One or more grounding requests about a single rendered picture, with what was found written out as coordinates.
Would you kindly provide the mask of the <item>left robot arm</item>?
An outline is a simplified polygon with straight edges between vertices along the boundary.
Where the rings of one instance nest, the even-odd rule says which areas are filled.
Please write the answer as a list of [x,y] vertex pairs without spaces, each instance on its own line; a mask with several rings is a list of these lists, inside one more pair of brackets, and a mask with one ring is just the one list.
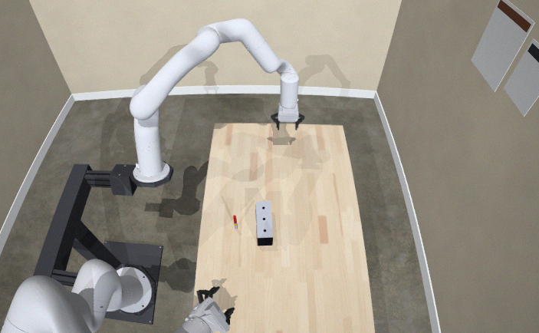
[[278,58],[258,29],[245,18],[206,25],[148,84],[139,86],[134,92],[130,113],[134,117],[138,158],[133,170],[136,180],[152,183],[169,175],[169,165],[162,161],[161,155],[159,107],[170,91],[195,66],[214,54],[220,44],[233,41],[240,41],[265,72],[277,71],[280,74],[282,111],[279,111],[279,119],[298,119],[298,111],[295,111],[299,83],[297,72],[288,61]]

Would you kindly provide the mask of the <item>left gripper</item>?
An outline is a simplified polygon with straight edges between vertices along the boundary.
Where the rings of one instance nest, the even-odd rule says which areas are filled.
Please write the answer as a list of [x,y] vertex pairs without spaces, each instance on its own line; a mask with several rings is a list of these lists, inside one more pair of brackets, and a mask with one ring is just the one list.
[[[278,129],[278,130],[279,130],[279,123],[280,123],[280,121],[281,121],[281,122],[295,122],[295,130],[297,130],[298,124],[299,124],[300,122],[302,122],[302,120],[304,119],[304,115],[299,114],[299,113],[298,113],[298,114],[299,114],[299,117],[300,117],[299,120],[298,120],[298,119],[279,119],[279,111],[282,111],[282,106],[280,105],[280,103],[279,103],[279,105],[278,105],[278,112],[277,112],[276,114],[271,115],[271,119],[277,124],[277,129]],[[297,103],[296,103],[295,111],[298,111],[298,105],[297,105]],[[278,117],[278,118],[276,119],[276,117]]]

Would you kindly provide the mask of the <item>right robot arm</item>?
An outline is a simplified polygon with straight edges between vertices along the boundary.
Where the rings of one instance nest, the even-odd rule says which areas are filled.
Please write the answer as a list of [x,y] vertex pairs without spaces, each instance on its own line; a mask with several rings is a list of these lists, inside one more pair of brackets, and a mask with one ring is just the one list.
[[[151,297],[150,281],[139,269],[116,271],[105,261],[91,259],[82,265],[71,292],[46,275],[24,280],[1,333],[95,333],[106,312],[139,312]],[[206,315],[199,318],[185,318],[174,333],[228,332],[230,326],[214,305],[204,312]]]

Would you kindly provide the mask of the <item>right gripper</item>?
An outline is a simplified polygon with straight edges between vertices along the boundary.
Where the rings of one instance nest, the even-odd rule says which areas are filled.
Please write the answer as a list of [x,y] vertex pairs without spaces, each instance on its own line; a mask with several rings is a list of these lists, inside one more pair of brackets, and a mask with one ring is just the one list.
[[[227,311],[225,313],[222,312],[220,307],[216,304],[216,302],[212,298],[213,294],[215,294],[219,289],[220,289],[220,287],[218,286],[218,287],[212,287],[210,290],[198,290],[197,295],[198,295],[199,302],[196,304],[194,309],[191,311],[191,313],[189,315],[189,318],[195,318],[195,317],[199,318],[201,316],[206,315],[204,310],[208,306],[214,305],[215,308],[218,310],[218,312],[221,314],[221,316],[228,323],[228,325],[230,325],[230,318],[231,318],[231,315],[232,315],[233,311],[235,310],[235,308],[234,307],[229,308],[229,309],[227,309]],[[202,294],[205,295],[205,300],[203,299]]]

